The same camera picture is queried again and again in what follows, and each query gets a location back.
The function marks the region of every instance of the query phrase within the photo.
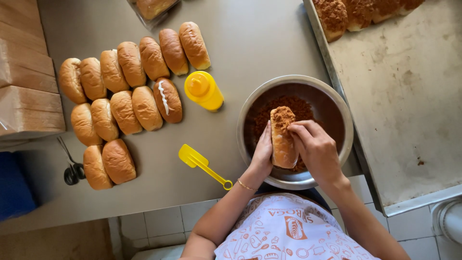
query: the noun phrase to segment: bun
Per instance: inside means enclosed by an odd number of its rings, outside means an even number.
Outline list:
[[[114,93],[130,89],[123,75],[122,67],[117,60],[117,50],[103,51],[100,62],[101,76],[107,89]]]
[[[292,169],[298,159],[298,151],[287,127],[295,122],[295,115],[287,106],[271,110],[271,139],[273,142],[273,165]]]
[[[104,169],[102,151],[101,145],[92,145],[84,152],[85,177],[90,187],[97,191],[110,189],[114,186]]]
[[[114,116],[112,116],[109,99],[97,99],[90,107],[91,120],[96,133],[106,141],[119,138],[119,129]]]
[[[136,178],[135,165],[122,139],[115,139],[103,148],[104,169],[115,184]]]
[[[86,103],[86,96],[80,84],[80,60],[69,58],[61,64],[59,70],[61,91],[74,103]]]
[[[371,24],[373,0],[342,0],[348,16],[346,29],[349,31],[360,31]]]
[[[143,37],[140,41],[141,64],[152,81],[169,78],[170,71],[165,64],[159,44],[152,37]]]
[[[131,87],[146,85],[146,74],[140,60],[138,45],[123,42],[117,47],[117,60],[122,66],[125,79]]]
[[[136,6],[144,19],[151,20],[176,2],[177,0],[138,0]]]
[[[85,94],[91,100],[106,98],[106,87],[101,78],[101,66],[97,58],[86,58],[80,63],[80,81]]]
[[[210,58],[202,39],[199,26],[193,22],[186,22],[180,26],[180,39],[189,62],[196,69],[210,67]]]
[[[348,17],[341,0],[313,0],[316,13],[328,43],[342,37],[347,29]]]
[[[372,21],[378,24],[396,15],[400,8],[400,0],[374,0]]]
[[[149,87],[137,87],[133,90],[133,110],[140,124],[147,131],[154,131],[162,127],[164,121],[159,113],[154,100],[154,95]]]
[[[419,7],[425,0],[400,0],[399,15],[408,15]]]
[[[165,103],[162,101],[162,94],[159,90],[159,85],[163,88],[168,113],[166,112]],[[173,82],[165,78],[159,78],[157,79],[152,92],[154,94],[154,99],[156,100],[157,108],[159,109],[162,117],[171,124],[180,122],[183,118],[183,108],[181,107],[181,100]]]
[[[71,124],[77,139],[86,146],[99,145],[103,140],[96,133],[91,120],[90,104],[76,105],[71,112]]]
[[[181,45],[180,36],[172,29],[163,29],[159,32],[159,44],[162,49],[165,63],[177,75],[187,74],[188,60]]]
[[[143,130],[132,106],[132,92],[129,90],[115,93],[110,101],[112,115],[119,124],[120,130],[126,135],[139,133]]]

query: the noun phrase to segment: yellow plastic spatula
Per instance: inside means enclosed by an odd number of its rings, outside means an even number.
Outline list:
[[[232,188],[232,181],[225,180],[220,175],[212,171],[208,167],[208,160],[204,156],[196,152],[194,149],[192,149],[189,145],[184,144],[183,146],[181,146],[181,149],[178,152],[178,157],[180,157],[180,159],[183,162],[185,162],[187,165],[189,165],[191,168],[199,166],[202,170],[204,170],[206,173],[212,176],[215,180],[221,183],[225,190],[228,191]]]

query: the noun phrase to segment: stainless steel bowl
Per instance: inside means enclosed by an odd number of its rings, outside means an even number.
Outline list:
[[[259,86],[245,101],[237,123],[237,144],[242,158],[250,165],[255,152],[254,118],[269,101],[281,96],[298,96],[311,104],[314,117],[324,123],[325,131],[337,143],[340,165],[350,155],[353,145],[353,121],[341,96],[326,83],[302,75],[272,79]],[[304,190],[317,186],[310,172],[293,173],[273,168],[265,182],[287,190]]]

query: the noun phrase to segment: blue container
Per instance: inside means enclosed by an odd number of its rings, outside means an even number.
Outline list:
[[[35,208],[14,155],[0,152],[0,221],[27,214]]]

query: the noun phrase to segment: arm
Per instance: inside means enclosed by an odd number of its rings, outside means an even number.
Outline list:
[[[239,178],[244,185],[253,189],[260,187],[273,168],[270,161],[272,152],[271,125],[268,121],[258,141],[252,163]],[[238,182],[235,183],[231,190],[193,227],[181,258],[214,259],[213,251],[225,240],[254,194],[255,191],[244,188]]]
[[[382,260],[410,260],[351,188],[341,171],[335,141],[312,120],[289,126],[297,150],[321,189],[339,207],[348,234]]]

